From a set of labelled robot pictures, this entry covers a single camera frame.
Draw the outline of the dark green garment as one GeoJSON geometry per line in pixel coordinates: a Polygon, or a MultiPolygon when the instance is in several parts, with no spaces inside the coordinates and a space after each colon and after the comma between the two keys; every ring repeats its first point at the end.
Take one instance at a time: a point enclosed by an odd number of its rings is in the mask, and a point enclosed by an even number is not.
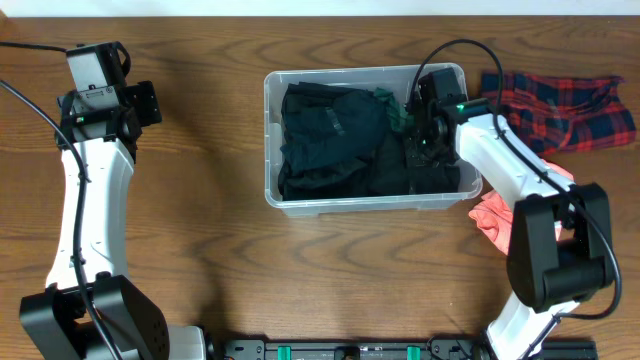
{"type": "Polygon", "coordinates": [[[384,88],[376,88],[374,96],[385,105],[391,130],[404,133],[415,126],[414,116],[396,100],[394,93],[384,88]]]}

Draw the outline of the large black garment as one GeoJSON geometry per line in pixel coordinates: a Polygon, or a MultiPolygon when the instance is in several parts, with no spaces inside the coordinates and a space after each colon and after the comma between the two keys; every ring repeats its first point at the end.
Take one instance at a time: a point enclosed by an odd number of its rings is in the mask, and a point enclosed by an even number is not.
{"type": "MultiPolygon", "coordinates": [[[[286,93],[289,91],[295,93],[320,92],[322,94],[336,95],[354,90],[362,89],[300,82],[289,85],[286,93]]],[[[373,162],[375,151],[379,145],[367,155],[301,173],[292,171],[282,153],[284,163],[278,176],[278,187],[283,199],[285,201],[294,201],[365,196],[367,193],[367,171],[373,162]]]]}

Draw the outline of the small black cloth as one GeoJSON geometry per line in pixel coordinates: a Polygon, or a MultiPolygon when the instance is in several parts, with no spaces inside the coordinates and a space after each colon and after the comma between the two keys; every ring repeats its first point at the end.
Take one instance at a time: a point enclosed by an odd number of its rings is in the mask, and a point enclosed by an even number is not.
{"type": "Polygon", "coordinates": [[[282,117],[286,143],[281,152],[295,173],[367,155],[389,128],[386,106],[364,90],[336,95],[289,91],[282,117]]]}

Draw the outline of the coral pink garment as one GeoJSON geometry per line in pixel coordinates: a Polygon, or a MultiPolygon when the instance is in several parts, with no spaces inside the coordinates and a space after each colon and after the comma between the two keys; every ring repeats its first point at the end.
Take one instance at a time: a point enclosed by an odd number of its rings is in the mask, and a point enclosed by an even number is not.
{"type": "Polygon", "coordinates": [[[495,190],[484,194],[468,215],[500,252],[509,253],[513,212],[495,190]]]}

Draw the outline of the red navy plaid shirt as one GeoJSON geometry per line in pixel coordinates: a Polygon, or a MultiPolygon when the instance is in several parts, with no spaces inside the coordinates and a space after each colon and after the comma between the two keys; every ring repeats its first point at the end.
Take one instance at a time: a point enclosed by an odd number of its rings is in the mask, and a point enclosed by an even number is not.
{"type": "Polygon", "coordinates": [[[564,78],[508,72],[481,76],[481,96],[501,99],[501,113],[514,134],[538,155],[587,152],[636,140],[631,112],[621,102],[624,78],[564,78]]]}

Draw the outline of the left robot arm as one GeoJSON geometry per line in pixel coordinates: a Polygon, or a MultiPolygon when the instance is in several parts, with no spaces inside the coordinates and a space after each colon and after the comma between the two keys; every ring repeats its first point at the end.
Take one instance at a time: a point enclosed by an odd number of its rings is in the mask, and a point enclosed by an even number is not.
{"type": "Polygon", "coordinates": [[[65,171],[60,240],[45,289],[20,304],[46,359],[204,359],[196,326],[170,326],[130,280],[126,206],[136,141],[161,122],[151,82],[73,91],[53,126],[65,171]]]}

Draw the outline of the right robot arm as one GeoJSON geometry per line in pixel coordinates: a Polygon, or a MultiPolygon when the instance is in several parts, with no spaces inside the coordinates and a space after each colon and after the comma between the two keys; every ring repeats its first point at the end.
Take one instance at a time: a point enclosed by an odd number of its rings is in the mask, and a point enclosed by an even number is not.
{"type": "Polygon", "coordinates": [[[597,291],[621,291],[612,249],[610,208],[597,184],[579,186],[545,164],[509,128],[486,99],[413,95],[407,109],[419,145],[436,156],[471,164],[513,213],[507,274],[512,293],[485,332],[485,354],[527,359],[564,318],[597,291]]]}

